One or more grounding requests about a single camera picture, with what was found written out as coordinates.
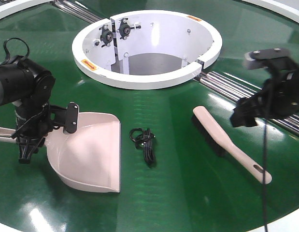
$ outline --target cable connector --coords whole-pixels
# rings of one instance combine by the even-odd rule
[[[141,134],[133,137],[133,134],[136,131],[141,132]],[[134,128],[130,131],[130,139],[135,143],[135,147],[143,147],[144,160],[148,165],[152,165],[156,162],[156,157],[153,151],[153,138],[155,138],[155,135],[151,133],[150,128],[147,128],[147,130]]]

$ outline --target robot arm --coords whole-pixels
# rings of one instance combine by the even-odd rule
[[[266,68],[271,78],[258,93],[237,101],[230,118],[233,127],[256,126],[255,117],[266,117],[267,110],[268,119],[284,119],[299,112],[299,66],[288,56],[289,51],[283,48],[245,54],[247,69]]]
[[[27,46],[25,56],[10,58],[6,44],[12,39]],[[12,138],[19,145],[19,162],[30,163],[48,132],[59,127],[68,133],[76,131],[78,105],[70,102],[67,108],[62,108],[49,104],[55,78],[49,70],[28,59],[29,47],[23,40],[8,39],[3,47],[6,59],[0,64],[0,106],[8,103],[15,106],[16,131]]]

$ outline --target dustpan handle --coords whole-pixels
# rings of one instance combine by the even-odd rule
[[[16,143],[16,139],[11,138],[14,132],[14,129],[0,127],[0,142]]]

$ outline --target brush bristles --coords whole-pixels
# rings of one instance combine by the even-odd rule
[[[191,118],[194,126],[201,132],[201,134],[204,136],[205,141],[207,144],[212,148],[212,150],[216,153],[216,155],[220,157],[224,157],[227,151],[221,147],[207,132],[207,130],[203,127],[203,125],[200,123],[198,118],[193,115]]]

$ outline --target screw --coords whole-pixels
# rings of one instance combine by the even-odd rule
[[[126,35],[129,35],[129,34],[130,34],[130,31],[131,31],[130,27],[125,27],[124,30],[123,30],[123,32],[124,32]]]
[[[107,40],[107,41],[112,41],[112,40],[113,40],[113,34],[108,34],[108,35],[106,36],[106,40]]]

